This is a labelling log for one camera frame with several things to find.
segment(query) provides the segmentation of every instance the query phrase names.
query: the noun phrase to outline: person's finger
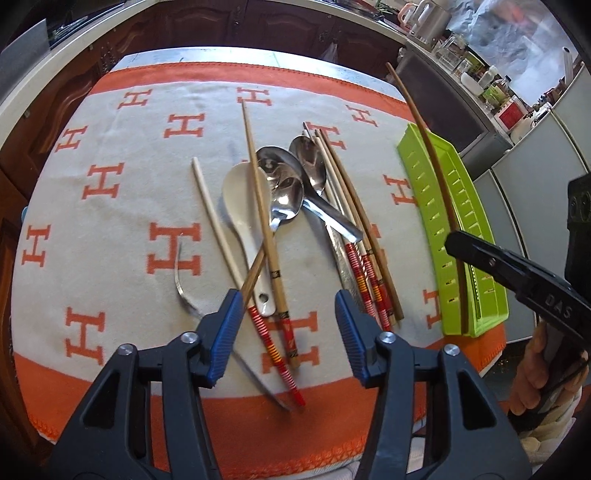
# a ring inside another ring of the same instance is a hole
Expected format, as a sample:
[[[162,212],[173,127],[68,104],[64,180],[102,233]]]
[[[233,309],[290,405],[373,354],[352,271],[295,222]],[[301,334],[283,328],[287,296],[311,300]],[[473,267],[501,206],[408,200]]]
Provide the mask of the person's finger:
[[[517,389],[515,388],[515,383],[513,383],[513,386],[511,387],[511,392],[509,393],[509,409],[515,414],[515,415],[523,415],[525,412],[525,405],[523,405],[523,402],[521,401],[521,399],[519,398],[519,395],[517,394]]]
[[[541,353],[533,348],[526,349],[523,360],[520,363],[527,381],[538,390],[548,381],[548,365]]]
[[[525,408],[531,410],[538,406],[538,403],[540,402],[540,391],[527,380],[523,361],[517,367],[517,375],[513,382],[513,386],[517,392],[519,400],[521,400],[521,403],[523,403]]]
[[[527,346],[530,347],[530,349],[532,349],[535,353],[542,353],[546,347],[546,341],[546,324],[544,322],[540,322],[534,329],[531,342],[529,342]]]

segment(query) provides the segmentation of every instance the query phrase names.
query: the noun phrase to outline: appliance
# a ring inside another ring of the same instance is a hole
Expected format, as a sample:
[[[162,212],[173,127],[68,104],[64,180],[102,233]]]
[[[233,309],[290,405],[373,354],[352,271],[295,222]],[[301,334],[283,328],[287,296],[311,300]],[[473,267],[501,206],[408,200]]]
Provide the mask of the appliance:
[[[448,0],[422,0],[408,21],[412,25],[408,38],[432,51],[452,18],[448,4]]]

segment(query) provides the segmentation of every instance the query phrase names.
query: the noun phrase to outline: human hand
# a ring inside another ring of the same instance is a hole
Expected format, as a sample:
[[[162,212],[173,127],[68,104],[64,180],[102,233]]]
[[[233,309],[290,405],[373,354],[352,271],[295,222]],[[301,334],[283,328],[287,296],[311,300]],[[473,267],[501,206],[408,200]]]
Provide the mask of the human hand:
[[[525,355],[517,366],[517,375],[511,386],[509,395],[509,408],[515,415],[522,415],[526,409],[536,408],[540,403],[540,389],[548,381],[548,365],[542,355],[546,346],[546,325],[544,322],[538,324],[534,330],[533,337],[525,347]],[[571,381],[563,386],[555,405],[564,405],[570,402],[583,385],[589,366],[576,375]]]

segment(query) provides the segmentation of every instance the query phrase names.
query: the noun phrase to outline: green plastic tray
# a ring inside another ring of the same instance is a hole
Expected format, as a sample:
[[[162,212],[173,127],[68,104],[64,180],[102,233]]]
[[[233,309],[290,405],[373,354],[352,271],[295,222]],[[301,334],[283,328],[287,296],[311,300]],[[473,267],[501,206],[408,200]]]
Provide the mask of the green plastic tray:
[[[429,133],[441,169],[452,195],[453,206],[462,230],[494,243],[491,226],[466,167],[451,143]],[[450,232],[443,196],[423,139],[415,124],[408,124],[398,152],[406,167],[427,232],[435,267],[441,323],[445,335],[477,337],[500,324],[509,316],[507,293],[493,278],[471,265],[466,265],[468,281],[469,325],[462,331],[456,260],[444,247]]]

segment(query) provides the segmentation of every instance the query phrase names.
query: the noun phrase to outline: blue gripper pad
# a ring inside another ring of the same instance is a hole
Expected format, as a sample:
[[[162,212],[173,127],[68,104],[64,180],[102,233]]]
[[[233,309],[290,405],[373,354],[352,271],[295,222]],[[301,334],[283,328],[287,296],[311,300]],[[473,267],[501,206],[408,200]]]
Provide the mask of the blue gripper pad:
[[[226,371],[243,313],[241,293],[230,289],[220,309],[205,315],[197,327],[201,339],[200,361],[209,365],[205,377],[212,387]]]
[[[365,388],[373,388],[387,369],[375,343],[382,329],[371,315],[359,311],[347,290],[335,295],[335,316],[353,376]]]

